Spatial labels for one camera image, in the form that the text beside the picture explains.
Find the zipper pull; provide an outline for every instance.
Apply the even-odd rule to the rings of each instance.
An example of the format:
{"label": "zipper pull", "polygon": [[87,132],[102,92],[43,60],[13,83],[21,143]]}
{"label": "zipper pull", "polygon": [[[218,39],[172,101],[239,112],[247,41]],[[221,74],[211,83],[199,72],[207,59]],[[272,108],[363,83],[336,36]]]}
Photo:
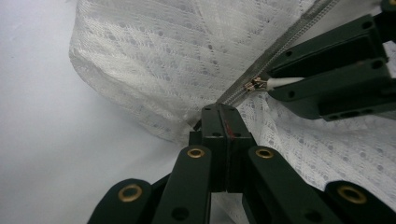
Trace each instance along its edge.
{"label": "zipper pull", "polygon": [[303,77],[282,77],[282,78],[268,78],[263,80],[261,77],[254,77],[247,84],[244,85],[246,92],[252,91],[273,91],[274,88],[286,86],[294,82],[303,80]]}

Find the white lace fabric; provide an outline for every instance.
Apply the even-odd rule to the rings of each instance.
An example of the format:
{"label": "white lace fabric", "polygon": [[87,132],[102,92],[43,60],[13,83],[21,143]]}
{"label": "white lace fabric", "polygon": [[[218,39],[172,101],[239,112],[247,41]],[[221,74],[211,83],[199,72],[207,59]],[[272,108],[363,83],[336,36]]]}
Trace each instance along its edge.
{"label": "white lace fabric", "polygon": [[[80,0],[70,59],[85,82],[150,132],[185,146],[202,107],[215,103],[312,4]],[[391,59],[395,49],[387,45]],[[396,74],[394,62],[389,68]],[[301,119],[264,93],[238,110],[258,143],[278,150],[309,184],[323,189],[349,180],[396,210],[394,120]],[[241,206],[222,206],[244,222],[235,215]]]}

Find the red marking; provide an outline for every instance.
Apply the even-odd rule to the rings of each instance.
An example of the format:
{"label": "red marking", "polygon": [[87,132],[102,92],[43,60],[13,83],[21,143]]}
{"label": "red marking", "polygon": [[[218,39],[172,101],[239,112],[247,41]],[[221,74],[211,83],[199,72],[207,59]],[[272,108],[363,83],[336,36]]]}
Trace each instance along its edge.
{"label": "red marking", "polygon": [[235,139],[235,135],[233,135],[233,130],[231,130],[231,127],[228,124],[227,120],[224,120],[224,123],[225,123],[225,131],[227,132],[228,135],[230,135],[231,140],[233,141]]}

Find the screw hole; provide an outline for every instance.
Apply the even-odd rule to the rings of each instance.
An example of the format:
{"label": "screw hole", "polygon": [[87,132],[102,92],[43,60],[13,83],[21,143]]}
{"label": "screw hole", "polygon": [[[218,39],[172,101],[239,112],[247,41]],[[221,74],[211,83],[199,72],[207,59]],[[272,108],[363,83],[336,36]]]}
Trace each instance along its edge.
{"label": "screw hole", "polygon": [[312,209],[308,209],[308,210],[304,211],[304,217],[306,219],[308,219],[309,221],[315,222],[315,223],[319,223],[323,219],[319,212],[312,210]]}
{"label": "screw hole", "polygon": [[172,217],[177,221],[183,221],[189,217],[189,210],[185,207],[177,207],[172,211]]}
{"label": "screw hole", "polygon": [[193,148],[187,151],[187,155],[191,158],[201,158],[205,155],[205,152],[199,148]]}
{"label": "screw hole", "polygon": [[289,91],[288,96],[289,98],[293,98],[296,95],[294,91]]}
{"label": "screw hole", "polygon": [[341,186],[337,189],[338,194],[351,203],[362,204],[367,202],[366,196],[351,186]]}
{"label": "screw hole", "polygon": [[370,21],[365,22],[364,24],[361,25],[361,28],[363,28],[364,30],[369,29],[370,27],[373,26],[373,23]]}
{"label": "screw hole", "polygon": [[128,185],[119,191],[119,199],[124,203],[130,203],[138,199],[142,193],[143,190],[138,185]]}
{"label": "screw hole", "polygon": [[382,62],[381,61],[375,61],[375,62],[372,63],[372,68],[373,69],[378,69],[380,67],[382,67]]}
{"label": "screw hole", "polygon": [[257,149],[256,155],[261,158],[264,158],[264,159],[270,159],[270,158],[274,157],[274,153],[271,150],[266,149],[266,148]]}

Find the metal zipper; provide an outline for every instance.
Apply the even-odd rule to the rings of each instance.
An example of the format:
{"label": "metal zipper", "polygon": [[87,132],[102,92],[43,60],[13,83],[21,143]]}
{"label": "metal zipper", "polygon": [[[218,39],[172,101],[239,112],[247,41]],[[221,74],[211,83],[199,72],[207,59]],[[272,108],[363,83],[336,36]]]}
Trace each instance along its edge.
{"label": "metal zipper", "polygon": [[249,69],[217,100],[219,104],[238,106],[254,91],[265,90],[266,69],[291,44],[326,15],[340,0],[317,0]]}

